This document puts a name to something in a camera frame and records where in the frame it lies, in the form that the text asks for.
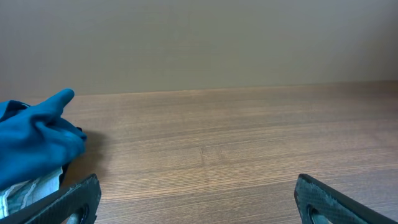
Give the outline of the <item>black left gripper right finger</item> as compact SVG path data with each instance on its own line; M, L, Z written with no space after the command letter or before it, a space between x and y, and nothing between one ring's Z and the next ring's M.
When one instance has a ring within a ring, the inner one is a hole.
M397 224L308 174L299 174L294 198L302 224Z

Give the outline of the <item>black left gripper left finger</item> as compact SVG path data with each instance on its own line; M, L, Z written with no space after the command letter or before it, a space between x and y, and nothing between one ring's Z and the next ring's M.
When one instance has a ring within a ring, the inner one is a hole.
M1 220L1 224L73 223L93 224L101 200L100 182L90 174L78 183L63 187L39 201Z

